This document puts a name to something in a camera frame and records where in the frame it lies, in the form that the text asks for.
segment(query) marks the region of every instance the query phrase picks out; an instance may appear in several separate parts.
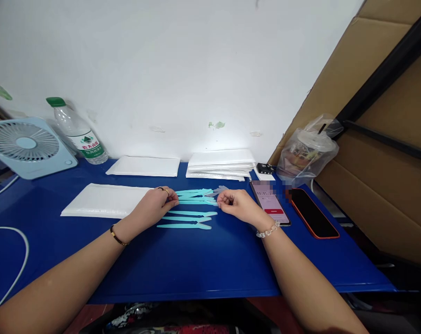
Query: plastic bottle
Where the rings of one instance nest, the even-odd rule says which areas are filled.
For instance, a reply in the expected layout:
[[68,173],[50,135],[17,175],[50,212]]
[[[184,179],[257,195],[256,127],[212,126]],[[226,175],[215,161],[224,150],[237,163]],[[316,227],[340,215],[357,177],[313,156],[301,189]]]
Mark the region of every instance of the plastic bottle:
[[99,165],[108,160],[107,152],[88,123],[69,109],[61,97],[47,97],[46,101],[54,108],[58,126],[90,164]]

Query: hand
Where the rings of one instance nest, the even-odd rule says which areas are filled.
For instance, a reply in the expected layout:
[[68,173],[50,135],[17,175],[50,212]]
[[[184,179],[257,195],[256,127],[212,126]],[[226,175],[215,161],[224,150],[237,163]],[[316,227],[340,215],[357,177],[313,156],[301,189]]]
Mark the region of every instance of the hand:
[[116,236],[127,243],[135,236],[156,224],[167,211],[179,204],[178,195],[168,186],[150,189],[133,211],[114,227]]
[[274,220],[255,203],[246,190],[225,190],[216,200],[220,209],[263,232],[269,230]]

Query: forearm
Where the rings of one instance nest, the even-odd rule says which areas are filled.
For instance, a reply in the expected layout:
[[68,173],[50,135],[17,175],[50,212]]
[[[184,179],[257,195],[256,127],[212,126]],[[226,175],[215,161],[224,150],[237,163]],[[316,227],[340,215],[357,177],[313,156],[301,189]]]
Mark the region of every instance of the forearm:
[[311,332],[337,329],[367,333],[336,289],[281,228],[263,243],[280,289],[304,328]]
[[124,246],[106,231],[44,273],[0,307],[0,333],[62,332],[86,304],[123,249]]

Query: smartphone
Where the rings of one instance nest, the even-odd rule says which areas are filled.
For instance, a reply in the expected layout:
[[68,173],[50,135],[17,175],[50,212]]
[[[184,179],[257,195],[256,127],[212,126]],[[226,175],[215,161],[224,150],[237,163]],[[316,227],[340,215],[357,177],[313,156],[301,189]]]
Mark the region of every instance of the smartphone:
[[300,188],[291,191],[292,206],[306,224],[309,232],[316,239],[335,239],[340,237],[339,232],[320,211],[309,195]]
[[272,186],[266,181],[251,181],[251,188],[261,208],[278,221],[280,226],[290,226],[291,221],[286,216],[283,207],[277,196],[273,193]]

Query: desk fan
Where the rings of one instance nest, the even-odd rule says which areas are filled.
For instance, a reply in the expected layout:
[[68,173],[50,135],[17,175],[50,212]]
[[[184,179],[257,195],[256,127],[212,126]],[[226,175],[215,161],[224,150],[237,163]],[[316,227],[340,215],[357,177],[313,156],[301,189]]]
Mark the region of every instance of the desk fan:
[[0,121],[0,160],[27,180],[78,164],[57,134],[38,117]]

